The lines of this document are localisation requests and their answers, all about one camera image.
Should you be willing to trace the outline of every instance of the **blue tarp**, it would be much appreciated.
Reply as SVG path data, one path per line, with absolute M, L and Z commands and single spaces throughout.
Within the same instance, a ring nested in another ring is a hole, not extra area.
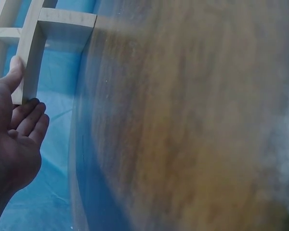
M 22 27 L 30 2 L 23 0 L 16 27 Z M 58 0 L 57 8 L 92 13 L 94 3 L 94 0 Z M 10 47 L 7 61 L 15 53 L 16 47 Z M 41 148 L 42 168 L 33 183 L 10 201 L 0 219 L 0 231 L 73 229 L 67 166 L 79 62 L 80 54 L 44 53 L 38 98 L 46 103 L 51 122 Z

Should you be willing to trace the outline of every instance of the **wood grain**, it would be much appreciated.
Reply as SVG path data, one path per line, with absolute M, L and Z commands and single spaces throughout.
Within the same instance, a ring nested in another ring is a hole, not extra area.
M 289 231 L 289 1 L 103 0 L 83 59 L 89 229 Z

